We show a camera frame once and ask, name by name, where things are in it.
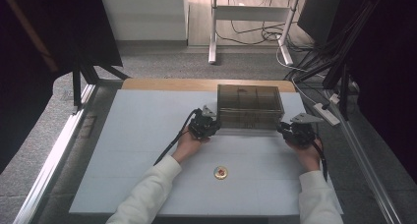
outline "small round object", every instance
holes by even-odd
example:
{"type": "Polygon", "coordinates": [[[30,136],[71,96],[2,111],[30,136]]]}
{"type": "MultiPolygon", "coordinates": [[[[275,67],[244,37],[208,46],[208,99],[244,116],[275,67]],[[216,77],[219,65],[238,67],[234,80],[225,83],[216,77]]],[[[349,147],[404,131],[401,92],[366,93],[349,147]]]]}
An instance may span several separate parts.
{"type": "Polygon", "coordinates": [[[214,177],[217,180],[223,180],[227,177],[227,168],[223,167],[223,166],[218,166],[214,169],[214,177]]]}

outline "white tabletop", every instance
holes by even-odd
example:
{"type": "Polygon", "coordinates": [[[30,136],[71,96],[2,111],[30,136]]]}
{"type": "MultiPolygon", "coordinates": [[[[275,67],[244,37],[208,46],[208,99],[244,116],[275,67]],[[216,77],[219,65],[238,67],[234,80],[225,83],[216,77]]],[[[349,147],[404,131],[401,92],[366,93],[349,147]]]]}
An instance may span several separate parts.
{"type": "MultiPolygon", "coordinates": [[[[298,93],[280,95],[284,122],[305,112],[298,93]]],[[[118,90],[70,212],[113,213],[190,112],[216,99],[213,91],[118,90]]],[[[220,129],[182,167],[159,215],[299,214],[303,169],[276,131],[220,129]],[[224,180],[213,176],[220,165],[224,180]]]]}

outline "white shirt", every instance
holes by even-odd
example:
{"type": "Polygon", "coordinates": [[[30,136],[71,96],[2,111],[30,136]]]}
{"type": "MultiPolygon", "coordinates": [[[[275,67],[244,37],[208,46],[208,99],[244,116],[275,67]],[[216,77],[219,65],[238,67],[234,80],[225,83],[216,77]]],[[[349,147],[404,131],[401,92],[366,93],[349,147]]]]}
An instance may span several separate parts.
{"type": "MultiPolygon", "coordinates": [[[[106,223],[149,224],[165,203],[172,189],[172,181],[181,172],[181,166],[171,156],[165,156],[149,168],[131,194],[119,204],[106,223]]],[[[336,208],[334,189],[330,188],[321,171],[300,176],[302,192],[299,195],[302,224],[343,223],[336,208]]]]}

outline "floor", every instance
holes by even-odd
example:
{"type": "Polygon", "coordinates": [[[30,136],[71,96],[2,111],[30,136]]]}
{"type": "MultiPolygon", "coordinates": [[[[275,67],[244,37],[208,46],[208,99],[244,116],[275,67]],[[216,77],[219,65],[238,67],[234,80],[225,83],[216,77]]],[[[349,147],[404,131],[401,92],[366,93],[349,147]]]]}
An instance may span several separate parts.
{"type": "MultiPolygon", "coordinates": [[[[254,0],[261,4],[264,0],[254,0]]],[[[202,31],[200,28],[190,28],[192,32],[202,31]]],[[[256,36],[243,37],[235,34],[231,37],[242,38],[245,41],[256,41],[256,36]]],[[[300,44],[308,44],[309,38],[304,33],[294,34],[294,40],[299,37],[300,44]]],[[[124,68],[118,68],[133,78],[175,78],[175,79],[252,79],[252,80],[281,80],[290,70],[279,65],[276,61],[276,48],[268,45],[232,46],[224,42],[218,49],[218,63],[208,63],[208,38],[196,34],[193,46],[155,45],[143,48],[135,44],[119,43],[119,51],[124,68]]],[[[306,52],[291,52],[295,63],[299,63],[306,52]]],[[[96,68],[101,78],[115,80],[116,78],[96,68]]],[[[317,102],[323,101],[316,90],[320,88],[321,78],[315,77],[308,83],[312,90],[300,84],[303,92],[317,102]]],[[[115,92],[121,82],[103,81],[92,99],[91,107],[86,118],[94,118],[93,123],[84,120],[78,127],[70,149],[65,154],[64,162],[59,166],[52,185],[31,223],[104,223],[108,215],[80,216],[68,214],[78,185],[83,178],[93,153],[101,128],[111,107],[115,92]]],[[[395,205],[403,223],[417,223],[417,186],[404,171],[388,146],[366,121],[356,104],[356,95],[349,96],[349,119],[357,136],[360,138],[377,175],[387,188],[389,196],[395,205]]],[[[312,103],[306,100],[307,112],[312,103]]],[[[52,145],[58,138],[69,115],[72,112],[72,76],[67,75],[55,82],[54,94],[44,113],[36,123],[30,135],[22,145],[21,150],[12,160],[6,170],[0,175],[0,223],[12,223],[15,220],[25,198],[34,183],[52,145]]],[[[329,124],[319,124],[318,130],[327,145],[329,171],[331,173],[337,196],[344,211],[344,223],[386,223],[380,208],[369,190],[360,167],[347,145],[340,128],[329,124]]],[[[298,216],[273,218],[157,218],[154,223],[299,223],[298,216]]]]}

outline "robotic hand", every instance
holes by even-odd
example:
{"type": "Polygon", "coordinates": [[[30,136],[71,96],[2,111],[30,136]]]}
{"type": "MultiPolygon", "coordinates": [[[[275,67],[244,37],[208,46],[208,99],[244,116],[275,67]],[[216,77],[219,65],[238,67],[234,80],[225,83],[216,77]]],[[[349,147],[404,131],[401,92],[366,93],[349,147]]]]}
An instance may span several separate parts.
{"type": "Polygon", "coordinates": [[[320,123],[324,120],[306,113],[300,113],[290,120],[292,124],[280,122],[276,125],[276,130],[282,133],[285,140],[299,146],[300,148],[308,148],[311,145],[319,154],[323,165],[323,176],[328,180],[328,165],[325,154],[321,148],[315,143],[316,134],[313,131],[312,123],[320,123]]]}
{"type": "Polygon", "coordinates": [[[203,110],[196,109],[196,116],[191,120],[188,129],[197,139],[213,136],[221,127],[220,122],[216,121],[216,115],[206,106],[203,110]]]}
{"type": "Polygon", "coordinates": [[[209,110],[206,106],[203,107],[203,110],[200,108],[193,110],[186,119],[177,137],[175,137],[168,147],[163,150],[153,165],[156,165],[163,158],[163,156],[165,156],[169,149],[171,149],[172,146],[174,146],[174,144],[183,136],[183,130],[187,126],[187,123],[193,114],[196,114],[196,116],[191,120],[188,130],[196,139],[211,137],[217,132],[217,130],[220,129],[221,124],[215,120],[215,113],[209,110]]]}

